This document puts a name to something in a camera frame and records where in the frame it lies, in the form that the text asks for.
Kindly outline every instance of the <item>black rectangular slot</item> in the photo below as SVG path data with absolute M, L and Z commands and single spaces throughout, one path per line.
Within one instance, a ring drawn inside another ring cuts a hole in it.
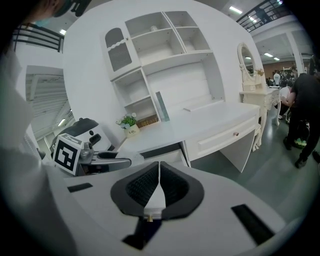
M 231 208 L 239 221 L 248 231 L 257 245 L 274 236 L 274 233 L 255 215 L 255 213 L 245 204 L 237 205 Z
M 85 189 L 88 189 L 91 187 L 93 187 L 93 186 L 90 183 L 83 183 L 83 184 L 79 184 L 79 185 L 68 186 L 68 190 L 70 193 L 73 193 L 73 192 L 85 190 Z

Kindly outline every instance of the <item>small plant pot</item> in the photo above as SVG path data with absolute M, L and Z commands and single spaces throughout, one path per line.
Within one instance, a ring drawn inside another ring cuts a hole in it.
M 140 133 L 140 129 L 135 124 L 135 125 L 131 126 L 129 129 L 124 129 L 124 133 L 127 138 L 131 138 L 133 136 L 136 136 L 138 133 Z

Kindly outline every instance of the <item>vanity mirror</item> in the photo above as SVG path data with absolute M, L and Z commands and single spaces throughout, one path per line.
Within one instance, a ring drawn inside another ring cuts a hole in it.
M 255 59 L 245 43 L 238 45 L 238 57 L 240 61 L 240 69 L 242 71 L 242 87 L 243 91 L 255 91 L 264 88 L 261 76 L 257 74 Z

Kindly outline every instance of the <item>column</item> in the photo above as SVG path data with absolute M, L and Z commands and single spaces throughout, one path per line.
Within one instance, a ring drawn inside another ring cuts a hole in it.
M 291 32 L 286 32 L 286 36 L 288 37 L 292 52 L 294 54 L 295 65 L 299 76 L 301 73 L 305 72 L 304 62 L 293 34 Z

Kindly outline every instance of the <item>potted plant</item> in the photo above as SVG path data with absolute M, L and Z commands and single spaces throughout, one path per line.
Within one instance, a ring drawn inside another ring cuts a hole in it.
M 131 138 L 137 135 L 140 130 L 137 126 L 136 113 L 126 114 L 120 120 L 117 120 L 115 123 L 124 129 L 125 136 Z

